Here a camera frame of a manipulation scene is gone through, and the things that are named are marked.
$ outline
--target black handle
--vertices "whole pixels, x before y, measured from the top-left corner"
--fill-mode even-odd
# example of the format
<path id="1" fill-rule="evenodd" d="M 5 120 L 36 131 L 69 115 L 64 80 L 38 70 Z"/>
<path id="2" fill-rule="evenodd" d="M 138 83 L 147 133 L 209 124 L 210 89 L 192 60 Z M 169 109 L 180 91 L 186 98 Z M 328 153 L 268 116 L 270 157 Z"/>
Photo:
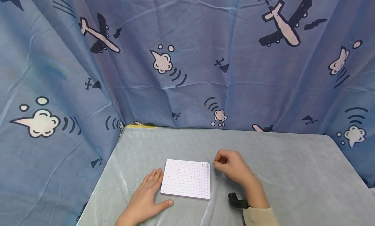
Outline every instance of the black handle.
<path id="1" fill-rule="evenodd" d="M 235 192 L 228 194 L 228 199 L 229 199 L 230 204 L 235 208 L 247 209 L 250 207 L 249 204 L 247 203 L 247 200 L 246 199 L 239 200 Z"/>

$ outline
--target yellow tape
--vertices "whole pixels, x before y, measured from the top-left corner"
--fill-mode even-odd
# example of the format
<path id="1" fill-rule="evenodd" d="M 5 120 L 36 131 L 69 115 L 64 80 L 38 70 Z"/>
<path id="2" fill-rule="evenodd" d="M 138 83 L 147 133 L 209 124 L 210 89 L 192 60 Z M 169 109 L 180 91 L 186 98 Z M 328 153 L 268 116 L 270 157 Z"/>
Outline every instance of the yellow tape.
<path id="1" fill-rule="evenodd" d="M 134 127 L 134 128 L 156 128 L 155 126 L 146 126 L 146 125 L 136 125 L 136 124 L 129 124 L 126 127 Z"/>

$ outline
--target gray tablecloth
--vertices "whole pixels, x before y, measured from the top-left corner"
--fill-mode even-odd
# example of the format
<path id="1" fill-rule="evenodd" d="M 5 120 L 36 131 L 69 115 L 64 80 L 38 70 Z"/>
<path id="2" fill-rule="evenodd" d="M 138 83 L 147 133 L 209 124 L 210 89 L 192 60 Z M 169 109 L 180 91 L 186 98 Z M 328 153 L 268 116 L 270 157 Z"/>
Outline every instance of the gray tablecloth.
<path id="1" fill-rule="evenodd" d="M 210 162 L 219 149 L 239 151 L 261 180 L 281 226 L 375 225 L 375 198 L 339 148 L 324 135 L 126 127 L 79 226 L 111 225 L 143 177 L 166 159 Z M 211 168 L 211 199 L 158 193 L 174 205 L 144 225 L 244 225 L 227 194 L 242 189 Z"/>

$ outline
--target white airplane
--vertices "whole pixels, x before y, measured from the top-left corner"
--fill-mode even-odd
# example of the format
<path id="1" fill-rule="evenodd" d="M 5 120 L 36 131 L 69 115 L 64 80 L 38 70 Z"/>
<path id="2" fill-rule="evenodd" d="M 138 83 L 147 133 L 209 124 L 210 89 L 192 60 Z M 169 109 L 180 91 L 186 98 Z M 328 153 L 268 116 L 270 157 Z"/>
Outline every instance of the white airplane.
<path id="1" fill-rule="evenodd" d="M 312 4 L 313 2 L 311 0 L 303 0 L 289 21 L 287 21 L 280 13 L 284 6 L 284 1 L 279 0 L 275 7 L 269 6 L 270 11 L 265 13 L 262 18 L 265 22 L 274 20 L 277 31 L 260 38 L 259 43 L 262 46 L 271 46 L 271 44 L 280 43 L 281 39 L 285 39 L 286 43 L 290 46 L 298 46 L 301 43 L 301 40 L 294 28 L 299 26 L 301 18 L 307 16 L 307 11 Z"/>
<path id="2" fill-rule="evenodd" d="M 98 13 L 98 22 L 99 22 L 99 29 L 100 32 L 97 30 L 89 27 L 87 25 L 87 19 L 84 17 L 81 17 L 81 23 L 79 24 L 81 26 L 81 32 L 83 35 L 86 33 L 90 33 L 92 36 L 94 36 L 98 41 L 96 41 L 95 44 L 91 47 L 92 53 L 102 53 L 103 50 L 107 50 L 107 47 L 114 51 L 115 53 L 119 53 L 120 49 L 118 46 L 116 46 L 112 41 L 110 41 L 109 35 L 107 34 L 108 26 L 106 24 L 106 20 L 103 17 L 103 15 Z"/>
<path id="3" fill-rule="evenodd" d="M 271 125 L 270 127 L 261 128 L 259 125 L 253 124 L 252 128 L 256 132 L 273 132 L 273 125 Z"/>

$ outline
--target blue curtain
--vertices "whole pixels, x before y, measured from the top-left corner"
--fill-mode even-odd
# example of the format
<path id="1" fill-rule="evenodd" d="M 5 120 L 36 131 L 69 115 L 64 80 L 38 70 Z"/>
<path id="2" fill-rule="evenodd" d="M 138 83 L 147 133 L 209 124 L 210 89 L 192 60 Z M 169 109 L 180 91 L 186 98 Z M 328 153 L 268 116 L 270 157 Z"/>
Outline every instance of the blue curtain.
<path id="1" fill-rule="evenodd" d="M 326 134 L 374 187 L 373 13 L 375 0 L 0 0 L 2 223 L 75 225 L 126 124 Z"/>

